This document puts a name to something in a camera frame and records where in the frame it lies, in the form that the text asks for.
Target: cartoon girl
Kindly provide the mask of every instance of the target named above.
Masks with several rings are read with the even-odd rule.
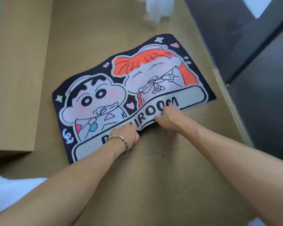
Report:
[[[73,126],[79,141],[90,139],[103,129],[123,121],[127,114],[120,107],[126,91],[103,74],[85,75],[77,79],[66,92],[60,120]]]
[[[137,94],[139,107],[156,95],[198,84],[196,76],[166,45],[147,45],[133,56],[117,56],[112,60],[112,74],[123,77],[125,86]]]

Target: person's left arm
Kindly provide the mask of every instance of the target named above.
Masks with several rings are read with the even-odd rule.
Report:
[[[112,130],[129,148],[139,139],[136,124]],[[66,226],[83,211],[102,177],[126,150],[121,139],[111,139],[91,155],[47,179],[0,215],[0,226]]]

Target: doormat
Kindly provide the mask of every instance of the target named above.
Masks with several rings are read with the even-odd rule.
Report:
[[[181,110],[215,99],[197,66],[171,34],[65,80],[53,103],[70,163],[100,148],[113,128],[150,125],[164,106]]]

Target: pink triangle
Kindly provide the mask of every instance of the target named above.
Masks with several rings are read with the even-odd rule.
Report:
[[[108,113],[108,115],[106,116],[106,118],[105,118],[105,121],[106,120],[109,120],[109,119],[111,119],[111,118],[114,118],[115,116],[114,115],[112,115],[111,113]]]
[[[80,132],[81,128],[82,128],[81,124],[75,124],[75,129],[77,130],[77,133]]]

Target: silver bracelet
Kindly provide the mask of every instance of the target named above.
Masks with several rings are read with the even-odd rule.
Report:
[[[109,140],[115,139],[115,138],[121,139],[121,140],[126,144],[126,151],[123,152],[123,153],[121,154],[121,156],[127,154],[128,151],[129,151],[128,143],[127,143],[127,141],[125,141],[125,139],[124,139],[123,137],[121,137],[121,136],[119,136],[119,135],[114,135],[114,136],[109,137],[109,138],[107,139],[107,142],[108,142]]]

